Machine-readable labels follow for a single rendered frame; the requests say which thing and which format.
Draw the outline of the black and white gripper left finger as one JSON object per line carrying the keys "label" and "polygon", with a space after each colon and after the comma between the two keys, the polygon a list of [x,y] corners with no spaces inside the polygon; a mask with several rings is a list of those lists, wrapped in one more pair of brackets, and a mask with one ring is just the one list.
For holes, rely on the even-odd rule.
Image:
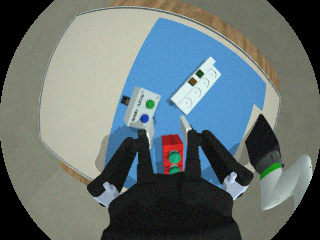
{"label": "black and white gripper left finger", "polygon": [[154,132],[151,118],[145,129],[137,131],[137,139],[124,139],[102,173],[87,185],[87,190],[101,206],[108,208],[110,202],[120,195],[137,152],[137,199],[144,208],[157,206],[159,199],[149,150],[152,147]]}

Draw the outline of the green round cap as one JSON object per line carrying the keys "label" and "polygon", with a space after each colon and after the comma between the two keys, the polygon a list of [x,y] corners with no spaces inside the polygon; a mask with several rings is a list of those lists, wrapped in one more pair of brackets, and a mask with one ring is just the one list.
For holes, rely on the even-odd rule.
{"label": "green round cap", "polygon": [[176,172],[181,172],[178,166],[173,166],[169,169],[169,174],[176,173]]}
{"label": "green round cap", "polygon": [[179,152],[177,152],[177,151],[171,152],[168,157],[169,157],[169,161],[172,164],[176,164],[176,163],[180,162],[180,160],[181,160],[181,156],[180,156]]}

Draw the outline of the red tube rack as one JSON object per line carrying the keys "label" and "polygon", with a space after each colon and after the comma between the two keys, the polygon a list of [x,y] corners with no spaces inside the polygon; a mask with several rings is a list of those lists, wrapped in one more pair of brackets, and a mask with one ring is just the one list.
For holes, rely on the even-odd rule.
{"label": "red tube rack", "polygon": [[175,165],[178,165],[181,171],[183,171],[183,154],[184,154],[184,144],[180,139],[178,134],[172,135],[162,135],[162,148],[163,148],[163,162],[165,168],[165,174],[169,174],[169,169],[172,164],[169,159],[169,152],[176,150],[181,155],[181,160]]}

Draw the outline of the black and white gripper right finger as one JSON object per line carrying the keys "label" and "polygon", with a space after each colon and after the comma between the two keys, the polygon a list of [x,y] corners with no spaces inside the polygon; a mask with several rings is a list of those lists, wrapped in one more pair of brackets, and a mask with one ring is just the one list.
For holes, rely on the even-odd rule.
{"label": "black and white gripper right finger", "polygon": [[180,126],[187,146],[181,191],[182,203],[186,206],[194,206],[200,201],[202,195],[201,162],[198,146],[201,146],[222,185],[222,189],[230,193],[233,200],[241,197],[252,181],[254,174],[238,163],[211,131],[203,130],[202,133],[197,133],[196,130],[192,130],[193,127],[189,125],[184,115],[180,116]]}

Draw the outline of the blue flat mat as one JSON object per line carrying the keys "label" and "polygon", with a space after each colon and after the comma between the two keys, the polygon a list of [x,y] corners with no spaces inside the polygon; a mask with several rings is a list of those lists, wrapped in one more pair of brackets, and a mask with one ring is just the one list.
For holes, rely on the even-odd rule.
{"label": "blue flat mat", "polygon": [[[210,90],[186,115],[171,96],[209,57],[221,73]],[[162,135],[178,134],[180,116],[185,116],[197,133],[211,131],[234,157],[250,120],[254,104],[263,109],[266,83],[256,71],[231,49],[187,25],[160,18],[145,39],[125,82],[109,136],[105,166],[127,137],[138,138],[137,130],[123,121],[127,105],[123,95],[132,96],[136,87],[161,95],[153,116],[154,138],[150,150],[154,173],[164,174]]]}

